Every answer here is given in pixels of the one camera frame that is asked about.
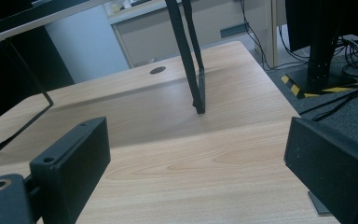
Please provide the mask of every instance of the desk surface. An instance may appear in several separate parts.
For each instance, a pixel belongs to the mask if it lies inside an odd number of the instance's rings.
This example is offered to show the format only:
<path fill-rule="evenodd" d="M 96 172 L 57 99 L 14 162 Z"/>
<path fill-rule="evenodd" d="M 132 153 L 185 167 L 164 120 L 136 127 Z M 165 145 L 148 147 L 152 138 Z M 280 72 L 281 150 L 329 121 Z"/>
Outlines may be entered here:
<path fill-rule="evenodd" d="M 112 161 L 78 223 L 337 223 L 285 167 L 296 111 L 251 54 L 240 42 L 202 54 L 204 115 L 180 58 L 51 91 L 55 106 L 0 152 L 0 175 L 28 175 L 75 125 L 106 116 Z M 0 140 L 44 106 L 34 96 L 6 113 Z"/>

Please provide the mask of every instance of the wall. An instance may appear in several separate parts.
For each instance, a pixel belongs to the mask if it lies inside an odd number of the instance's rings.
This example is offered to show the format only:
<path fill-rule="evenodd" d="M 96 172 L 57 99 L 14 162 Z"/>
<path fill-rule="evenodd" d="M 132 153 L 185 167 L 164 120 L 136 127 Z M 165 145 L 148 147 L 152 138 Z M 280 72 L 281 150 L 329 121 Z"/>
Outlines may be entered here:
<path fill-rule="evenodd" d="M 129 69 L 103 6 L 46 25 L 75 83 Z"/>

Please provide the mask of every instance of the monitor base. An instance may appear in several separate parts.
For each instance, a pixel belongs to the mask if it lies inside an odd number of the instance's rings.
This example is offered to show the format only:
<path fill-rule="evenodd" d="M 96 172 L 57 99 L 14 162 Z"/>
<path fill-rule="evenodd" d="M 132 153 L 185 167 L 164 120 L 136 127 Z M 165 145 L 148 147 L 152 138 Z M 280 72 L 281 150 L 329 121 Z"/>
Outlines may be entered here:
<path fill-rule="evenodd" d="M 305 93 L 315 93 L 335 87 L 342 87 L 357 83 L 353 77 L 342 75 L 341 67 L 332 65 L 328 79 L 313 81 L 308 77 L 308 68 L 287 74 L 296 86 Z"/>

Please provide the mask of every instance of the black and yellow tape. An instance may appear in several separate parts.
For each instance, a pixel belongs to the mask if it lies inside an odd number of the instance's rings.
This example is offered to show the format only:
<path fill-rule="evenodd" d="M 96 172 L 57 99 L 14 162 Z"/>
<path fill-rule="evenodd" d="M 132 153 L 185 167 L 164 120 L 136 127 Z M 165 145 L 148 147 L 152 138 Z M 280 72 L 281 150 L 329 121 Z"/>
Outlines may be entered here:
<path fill-rule="evenodd" d="M 358 83 L 355 83 L 355 84 L 346 85 L 346 86 L 342 86 L 342 87 L 335 87 L 335 88 L 330 88 L 330 89 L 325 89 L 322 91 L 309 93 L 309 92 L 303 92 L 296 85 L 296 83 L 292 79 L 290 79 L 290 77 L 288 77 L 288 76 L 283 76 L 281 78 L 281 80 L 292 91 L 292 93 L 295 95 L 295 97 L 297 97 L 297 99 L 303 99 L 303 98 L 307 98 L 307 97 L 315 97 L 315 96 L 325 95 L 325 94 L 339 92 L 339 91 L 349 91 L 349 90 L 354 90 L 354 89 L 358 88 Z"/>

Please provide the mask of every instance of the black metal frame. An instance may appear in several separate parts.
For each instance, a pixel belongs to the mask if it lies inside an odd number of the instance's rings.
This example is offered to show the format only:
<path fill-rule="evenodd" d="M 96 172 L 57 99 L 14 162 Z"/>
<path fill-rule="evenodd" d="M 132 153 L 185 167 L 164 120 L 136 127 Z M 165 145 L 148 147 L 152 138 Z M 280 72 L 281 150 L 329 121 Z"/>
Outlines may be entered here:
<path fill-rule="evenodd" d="M 22 133 L 25 129 L 27 129 L 31 124 L 33 124 L 37 119 L 39 119 L 46 111 L 48 111 L 54 105 L 50 96 L 48 95 L 46 90 L 43 88 L 42 84 L 39 82 L 39 80 L 35 76 L 34 72 L 28 66 L 27 62 L 24 61 L 24 59 L 21 57 L 21 55 L 17 51 L 16 47 L 11 42 L 10 38 L 6 40 L 6 44 L 7 44 L 7 46 L 5 46 L 5 48 L 8 47 L 8 49 L 6 49 L 6 51 L 11 50 L 14 52 L 16 59 L 19 62 L 21 62 L 21 66 L 26 71 L 26 74 L 28 75 L 28 77 L 33 81 L 33 83 L 36 85 L 36 87 L 40 90 L 40 92 L 48 100 L 48 106 L 45 109 L 43 109 L 42 111 L 40 111 L 39 113 L 37 113 L 33 118 L 31 118 L 27 123 L 25 123 L 18 131 L 16 131 L 13 135 L 11 135 L 7 140 L 1 142 L 0 150 L 2 150 L 2 148 L 7 146 L 7 144 L 9 144 L 14 138 L 16 138 L 20 133 Z"/>
<path fill-rule="evenodd" d="M 165 0 L 167 9 L 170 14 L 173 32 L 182 57 L 183 66 L 185 67 L 188 85 L 190 86 L 193 96 L 193 106 L 196 107 L 197 113 L 205 113 L 205 69 L 203 66 L 200 45 L 197 39 L 196 29 L 192 18 L 192 7 L 190 0 L 183 0 L 182 5 L 187 21 L 188 32 L 190 34 L 193 50 L 199 65 L 199 83 L 197 84 L 196 69 L 191 55 L 190 46 L 188 45 L 185 28 L 182 22 L 182 16 L 179 10 L 179 4 L 176 0 Z"/>

